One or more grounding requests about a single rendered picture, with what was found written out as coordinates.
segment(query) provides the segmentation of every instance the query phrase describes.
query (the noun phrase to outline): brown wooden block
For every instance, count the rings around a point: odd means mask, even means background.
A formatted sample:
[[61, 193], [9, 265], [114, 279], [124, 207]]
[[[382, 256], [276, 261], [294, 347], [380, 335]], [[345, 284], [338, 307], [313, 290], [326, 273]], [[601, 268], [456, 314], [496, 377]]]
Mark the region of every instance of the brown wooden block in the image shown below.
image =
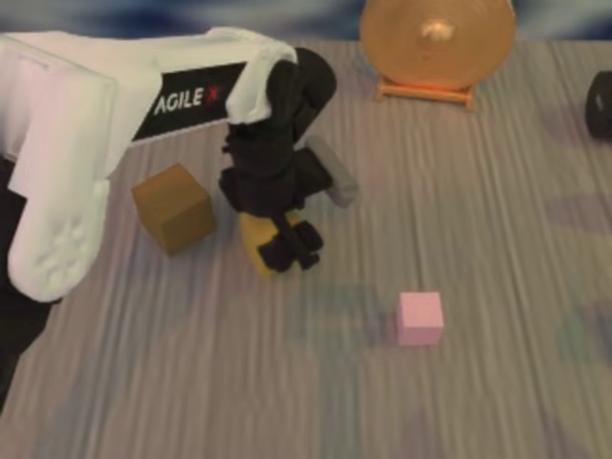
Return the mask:
[[132, 188], [142, 225], [170, 256], [216, 229], [207, 191], [180, 164]]

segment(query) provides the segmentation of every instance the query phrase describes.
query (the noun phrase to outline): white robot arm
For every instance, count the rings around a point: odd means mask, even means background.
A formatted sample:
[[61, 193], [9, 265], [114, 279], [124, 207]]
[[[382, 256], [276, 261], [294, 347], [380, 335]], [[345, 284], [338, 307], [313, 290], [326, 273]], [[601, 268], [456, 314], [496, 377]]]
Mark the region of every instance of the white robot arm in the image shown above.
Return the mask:
[[0, 148], [27, 199], [9, 252], [12, 285], [48, 302], [89, 272], [102, 240], [108, 177], [134, 142], [220, 120], [270, 115], [265, 86], [295, 49], [232, 28], [111, 40], [67, 33], [0, 37]]

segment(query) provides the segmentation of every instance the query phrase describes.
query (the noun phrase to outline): agile x logo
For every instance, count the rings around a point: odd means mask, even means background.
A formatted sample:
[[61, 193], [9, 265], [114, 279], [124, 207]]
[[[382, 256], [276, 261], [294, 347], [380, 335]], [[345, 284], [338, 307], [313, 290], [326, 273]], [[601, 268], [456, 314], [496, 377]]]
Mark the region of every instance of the agile x logo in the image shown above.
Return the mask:
[[134, 141], [227, 118], [226, 101], [245, 65], [239, 62], [163, 74], [162, 90]]

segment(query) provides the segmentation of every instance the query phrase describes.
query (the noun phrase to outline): pink block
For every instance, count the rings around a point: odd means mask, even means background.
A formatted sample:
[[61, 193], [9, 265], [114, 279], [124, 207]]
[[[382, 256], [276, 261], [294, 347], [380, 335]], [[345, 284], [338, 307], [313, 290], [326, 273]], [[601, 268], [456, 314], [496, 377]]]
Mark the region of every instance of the pink block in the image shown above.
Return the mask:
[[431, 346], [442, 337], [444, 316], [440, 294], [402, 293], [398, 311], [398, 342], [402, 346]]

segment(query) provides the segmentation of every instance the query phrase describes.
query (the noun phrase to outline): wooden table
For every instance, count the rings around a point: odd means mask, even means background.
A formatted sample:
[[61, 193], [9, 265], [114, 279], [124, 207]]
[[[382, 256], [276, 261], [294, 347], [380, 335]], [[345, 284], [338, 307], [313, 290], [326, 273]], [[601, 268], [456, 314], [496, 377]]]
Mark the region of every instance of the wooden table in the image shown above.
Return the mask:
[[[516, 45], [474, 114], [375, 103], [356, 44], [300, 44], [338, 73], [313, 132], [361, 184], [347, 211], [307, 208], [320, 265], [254, 273], [216, 188], [223, 125], [128, 152], [99, 260], [18, 372], [0, 456], [608, 459], [612, 146], [582, 105], [612, 44]], [[176, 162], [219, 230], [168, 260], [129, 190]], [[390, 340], [414, 290], [441, 292], [436, 348]]]

